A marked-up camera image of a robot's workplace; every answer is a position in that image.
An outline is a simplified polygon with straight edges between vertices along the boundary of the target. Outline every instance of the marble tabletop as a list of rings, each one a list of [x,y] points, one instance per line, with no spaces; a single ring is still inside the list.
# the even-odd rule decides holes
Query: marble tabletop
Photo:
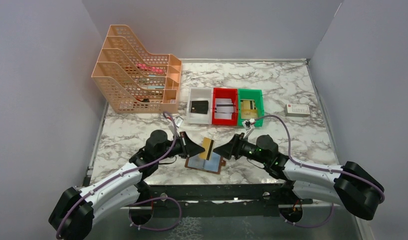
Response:
[[[337,164],[324,118],[304,62],[216,62],[184,63],[180,89],[179,113],[186,118],[186,102],[189,87],[226,87],[261,89],[266,114],[280,116],[288,126],[292,138],[292,156],[312,163]],[[310,106],[308,117],[286,117],[286,103]],[[95,183],[122,167],[139,148],[145,145],[151,132],[165,130],[171,139],[169,121],[162,114],[117,114],[109,106],[94,161],[91,183]],[[213,139],[215,147],[227,143],[235,133],[244,132],[241,127],[196,125],[183,123],[179,131],[186,131],[198,144],[204,137]],[[260,135],[269,134],[279,145],[279,151],[287,153],[287,136],[281,123],[264,119],[249,137],[254,143]],[[264,170],[246,161],[244,157],[227,161],[220,174],[185,168],[185,160],[177,158],[174,164],[160,165],[145,180],[151,185],[196,184],[260,184],[278,183]]]

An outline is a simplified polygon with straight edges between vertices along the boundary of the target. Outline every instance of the gray floor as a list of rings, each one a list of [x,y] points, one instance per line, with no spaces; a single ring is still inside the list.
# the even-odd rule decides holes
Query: gray floor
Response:
[[[322,222],[329,207],[304,208],[303,224]],[[279,217],[210,217],[183,218],[181,225],[165,232],[129,227],[128,210],[121,209],[99,222],[87,240],[361,240],[355,218],[337,207],[332,220],[323,227],[303,229],[284,223]],[[174,219],[152,219],[147,226],[167,227]]]

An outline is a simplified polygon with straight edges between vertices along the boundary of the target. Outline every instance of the black magnetic stripe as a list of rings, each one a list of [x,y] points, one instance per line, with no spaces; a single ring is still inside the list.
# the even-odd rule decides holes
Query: black magnetic stripe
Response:
[[[213,144],[214,144],[214,140],[211,140],[210,147],[208,148],[208,153],[207,153],[207,158],[206,158],[206,160],[209,160],[209,159],[210,159],[211,152],[212,152],[212,150],[213,150]]]

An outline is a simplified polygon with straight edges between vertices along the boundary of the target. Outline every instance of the black card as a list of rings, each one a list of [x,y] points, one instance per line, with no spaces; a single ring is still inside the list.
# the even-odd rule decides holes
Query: black card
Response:
[[[208,101],[191,101],[190,112],[194,114],[207,114]]]

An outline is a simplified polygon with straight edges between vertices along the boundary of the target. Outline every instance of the orange organizer rack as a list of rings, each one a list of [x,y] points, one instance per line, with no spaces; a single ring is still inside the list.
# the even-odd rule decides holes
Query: orange organizer rack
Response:
[[[116,29],[114,26],[119,25],[112,25],[108,34]],[[124,36],[106,37],[92,78],[115,112],[178,112],[182,63],[172,54],[151,56],[153,58],[148,59],[161,61],[142,59]]]

